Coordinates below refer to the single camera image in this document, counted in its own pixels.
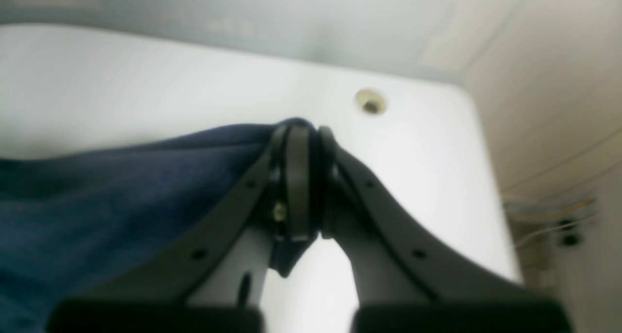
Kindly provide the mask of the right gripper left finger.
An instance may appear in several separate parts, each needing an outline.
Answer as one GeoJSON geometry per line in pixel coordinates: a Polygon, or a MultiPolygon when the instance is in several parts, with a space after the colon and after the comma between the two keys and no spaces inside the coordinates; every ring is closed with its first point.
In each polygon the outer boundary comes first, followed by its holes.
{"type": "Polygon", "coordinates": [[[311,127],[282,125],[193,229],[55,309],[50,333],[262,333],[275,244],[311,238],[311,127]]]}

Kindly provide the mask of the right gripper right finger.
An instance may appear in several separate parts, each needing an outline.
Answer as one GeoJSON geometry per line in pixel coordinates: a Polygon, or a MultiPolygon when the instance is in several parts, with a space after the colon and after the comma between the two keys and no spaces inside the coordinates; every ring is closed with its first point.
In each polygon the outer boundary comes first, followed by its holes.
{"type": "Polygon", "coordinates": [[[318,130],[323,237],[351,263],[353,333],[571,333],[560,304],[485,269],[436,238],[375,174],[318,130]]]}

